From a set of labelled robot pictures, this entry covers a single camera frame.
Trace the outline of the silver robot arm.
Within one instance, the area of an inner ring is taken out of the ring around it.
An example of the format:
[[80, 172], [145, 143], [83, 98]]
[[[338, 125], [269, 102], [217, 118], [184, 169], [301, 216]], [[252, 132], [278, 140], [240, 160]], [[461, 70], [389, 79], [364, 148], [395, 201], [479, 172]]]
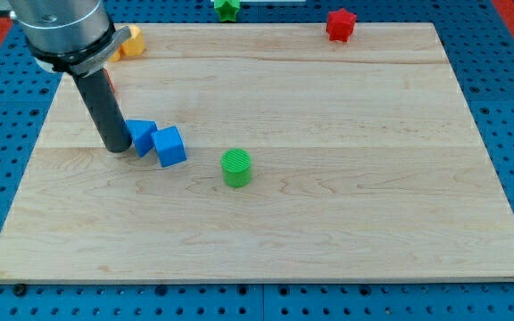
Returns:
[[86, 77], [131, 38], [117, 29], [102, 0], [10, 0], [12, 20], [45, 68]]

